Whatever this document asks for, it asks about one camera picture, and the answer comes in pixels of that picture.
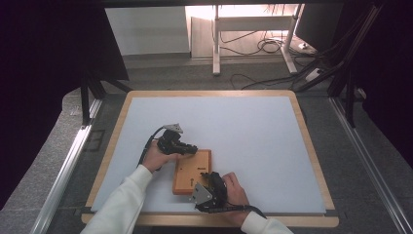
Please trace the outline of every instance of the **white long-sleeve shirt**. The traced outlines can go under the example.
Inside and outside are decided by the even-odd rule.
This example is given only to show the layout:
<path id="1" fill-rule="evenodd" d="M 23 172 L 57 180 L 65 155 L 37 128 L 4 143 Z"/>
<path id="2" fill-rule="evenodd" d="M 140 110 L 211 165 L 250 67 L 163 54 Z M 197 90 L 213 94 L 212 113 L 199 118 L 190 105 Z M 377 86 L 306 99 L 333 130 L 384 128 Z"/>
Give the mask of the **white long-sleeve shirt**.
<path id="1" fill-rule="evenodd" d="M 152 174 L 144 166 L 139 165 L 112 192 L 81 233 L 132 233 L 145 200 L 146 187 L 151 179 Z M 292 233 L 278 220 L 265 219 L 254 212 L 246 217 L 241 230 L 247 234 Z"/>

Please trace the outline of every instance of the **desk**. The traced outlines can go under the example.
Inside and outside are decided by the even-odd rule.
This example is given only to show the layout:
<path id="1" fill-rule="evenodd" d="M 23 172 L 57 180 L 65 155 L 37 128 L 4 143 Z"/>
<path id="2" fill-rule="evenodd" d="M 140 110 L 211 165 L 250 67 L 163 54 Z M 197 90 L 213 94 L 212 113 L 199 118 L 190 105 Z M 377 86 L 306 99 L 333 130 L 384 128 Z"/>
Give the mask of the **desk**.
<path id="1" fill-rule="evenodd" d="M 328 187 L 325 183 L 319 160 L 317 158 L 315 149 L 311 142 L 307 127 L 305 125 L 303 115 L 301 113 L 298 101 L 295 94 L 290 91 L 249 91 L 249 92 L 238 92 L 238 91 L 198 91 L 198 92 L 131 92 L 129 93 L 124 106 L 122 108 L 121 114 L 119 116 L 118 122 L 116 124 L 115 130 L 109 141 L 106 153 L 102 160 L 99 172 L 96 176 L 93 189 L 89 196 L 86 207 L 91 207 L 94 203 L 97 191 L 103 182 L 106 172 L 109 167 L 109 163 L 115 151 L 115 146 L 117 144 L 118 138 L 122 127 L 125 123 L 126 116 L 131 105 L 133 97 L 141 98 L 152 98 L 152 97 L 288 97 L 293 112 L 296 116 L 297 123 L 299 126 L 299 131 L 301 132 L 302 138 L 304 140 L 305 147 L 307 149 L 311 166 L 313 168 L 314 174 L 316 175 L 317 183 L 320 189 L 320 194 L 324 202 L 326 214 L 318 215 L 276 215 L 275 218 L 279 219 L 287 226 L 307 226 L 307 227 L 334 227 L 338 225 L 338 216 L 335 215 L 335 208 L 332 202 Z M 88 222 L 92 218 L 92 214 L 82 214 L 82 220 Z M 220 214 L 141 214 L 137 220 L 137 225 L 167 225 L 167 226 L 215 226 L 215 227 L 227 227 L 231 226 L 230 223 L 226 222 Z"/>

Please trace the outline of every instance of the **person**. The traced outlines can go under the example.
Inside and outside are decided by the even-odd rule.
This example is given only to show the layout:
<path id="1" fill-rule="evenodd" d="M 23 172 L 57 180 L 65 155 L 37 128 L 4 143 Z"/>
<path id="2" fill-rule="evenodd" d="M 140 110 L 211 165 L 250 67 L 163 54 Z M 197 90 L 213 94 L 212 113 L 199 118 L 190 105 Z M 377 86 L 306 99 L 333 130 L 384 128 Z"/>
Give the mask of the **person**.
<path id="1" fill-rule="evenodd" d="M 153 140 L 143 163 L 110 194 L 102 208 L 81 233 L 132 233 L 152 174 L 169 160 L 183 157 L 176 153 L 170 155 L 162 153 L 157 146 L 157 141 Z M 222 179 L 227 186 L 228 203 L 249 205 L 246 193 L 234 173 L 224 175 Z M 247 234 L 292 233 L 277 219 L 266 219 L 255 212 L 228 212 L 224 213 L 224 216 Z"/>

